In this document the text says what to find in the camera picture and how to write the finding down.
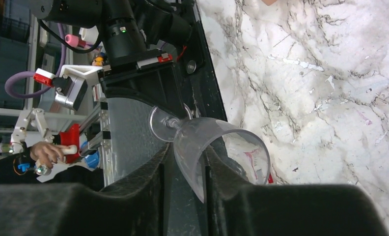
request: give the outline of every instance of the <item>marble surface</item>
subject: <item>marble surface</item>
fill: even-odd
[[[389,0],[197,0],[229,122],[277,183],[348,183],[389,229]]]

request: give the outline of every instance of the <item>small figurine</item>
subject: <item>small figurine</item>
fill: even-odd
[[[95,59],[93,59],[92,65],[93,66],[103,66],[104,63],[104,55],[102,53],[99,53]]]

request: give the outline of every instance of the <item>black cable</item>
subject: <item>black cable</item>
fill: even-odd
[[[64,44],[68,49],[72,50],[73,52],[75,53],[80,53],[80,54],[86,54],[86,53],[90,53],[90,52],[93,52],[93,50],[95,50],[96,48],[99,47],[99,44],[101,44],[102,42],[102,34],[99,34],[98,35],[98,38],[96,39],[96,42],[95,44],[93,44],[93,46],[89,49],[86,49],[86,50],[80,50],[80,49],[77,49],[77,48],[74,48],[72,46],[70,46],[66,40],[64,38],[60,38],[60,36],[58,36],[54,31],[52,31],[42,20],[38,20],[38,24],[45,30],[47,31],[49,34],[51,34],[54,38],[56,38],[60,43]]]

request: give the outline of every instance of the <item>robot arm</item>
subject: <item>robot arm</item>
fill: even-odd
[[[109,61],[109,68],[98,73],[106,98],[131,98],[158,106],[178,118],[186,117],[179,87],[182,78],[176,73],[176,63],[161,50],[147,50],[149,44],[156,44],[160,39],[183,46],[191,38],[192,27],[174,13],[169,3],[164,0],[30,0],[29,6],[39,20],[81,28],[97,26]],[[56,101],[74,110],[80,105],[87,86],[81,80],[72,79],[72,83],[77,84],[73,85],[76,89],[61,88]]]
[[[99,83],[100,66],[64,65],[60,77],[42,69],[37,69],[34,80],[56,89],[55,101],[71,110],[77,111],[83,101],[88,86]]]

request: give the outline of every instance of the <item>wine glass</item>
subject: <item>wine glass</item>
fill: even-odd
[[[223,163],[253,184],[268,182],[270,156],[258,136],[223,120],[193,118],[189,107],[185,108],[188,118],[180,120],[154,107],[149,116],[149,127],[156,138],[173,142],[179,169],[202,202],[203,177],[199,159],[206,147],[220,137],[228,157],[221,158]]]

